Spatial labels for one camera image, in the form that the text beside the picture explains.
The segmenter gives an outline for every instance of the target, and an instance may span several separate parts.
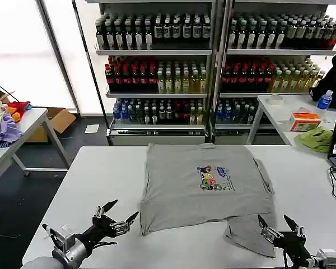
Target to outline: water bottle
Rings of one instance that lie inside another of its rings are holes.
[[[329,105],[332,102],[332,94],[333,91],[328,90],[326,94],[320,97],[318,104],[316,105],[316,113],[320,119],[323,119],[327,109],[329,108]]]

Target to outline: metal pole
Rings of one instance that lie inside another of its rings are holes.
[[[77,21],[78,28],[80,30],[83,47],[85,48],[88,65],[90,66],[92,78],[94,80],[94,84],[95,84],[95,87],[96,87],[97,96],[99,97],[99,102],[100,102],[101,109],[102,109],[102,112],[103,112],[103,117],[105,119],[105,123],[106,123],[107,129],[108,129],[110,124],[108,123],[108,120],[107,120],[105,107],[104,107],[103,102],[102,102],[102,97],[101,97],[101,94],[100,94],[100,89],[99,89],[99,86],[97,84],[97,79],[96,79],[95,71],[94,71],[94,68],[92,66],[92,61],[91,61],[90,54],[88,52],[88,48],[87,48],[87,44],[86,44],[86,39],[85,39],[85,35],[83,33],[82,24],[81,24],[80,16],[78,14],[78,10],[77,10],[77,6],[76,6],[76,1],[75,0],[72,0],[72,6],[73,6],[74,14],[76,15],[76,21]]]
[[[68,92],[69,92],[69,94],[70,94],[70,96],[72,98],[73,104],[76,107],[77,113],[79,114],[80,113],[80,108],[79,108],[79,106],[77,104],[77,99],[76,99],[76,97],[74,95],[74,92],[73,92],[73,89],[72,89],[72,85],[71,85],[71,82],[69,80],[68,73],[67,73],[67,70],[65,68],[65,64],[63,62],[63,59],[62,59],[62,56],[61,56],[61,52],[60,52],[58,43],[56,41],[55,33],[53,31],[52,24],[51,24],[50,17],[48,15],[45,3],[43,2],[43,0],[36,0],[36,4],[38,6],[41,19],[42,19],[43,24],[45,26],[45,30],[46,30],[47,36],[48,36],[48,38],[50,40],[50,43],[51,43],[51,46],[52,46],[52,48],[54,50],[54,54],[55,54],[57,63],[59,65],[61,74],[63,76],[63,79],[65,80]]]

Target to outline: cardboard box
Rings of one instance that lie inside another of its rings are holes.
[[[65,108],[47,108],[47,117],[50,119],[52,127],[58,133],[63,133],[76,119],[76,117],[71,114]],[[44,127],[40,126],[32,136],[26,140],[26,142],[31,143],[47,143],[49,138],[44,130]]]

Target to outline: paper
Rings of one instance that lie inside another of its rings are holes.
[[[99,126],[99,124],[87,125],[85,133],[97,133]]]

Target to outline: purple cloth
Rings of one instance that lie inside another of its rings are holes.
[[[0,124],[0,142],[14,143],[22,136],[22,132],[16,127],[15,121],[9,113],[5,113]]]

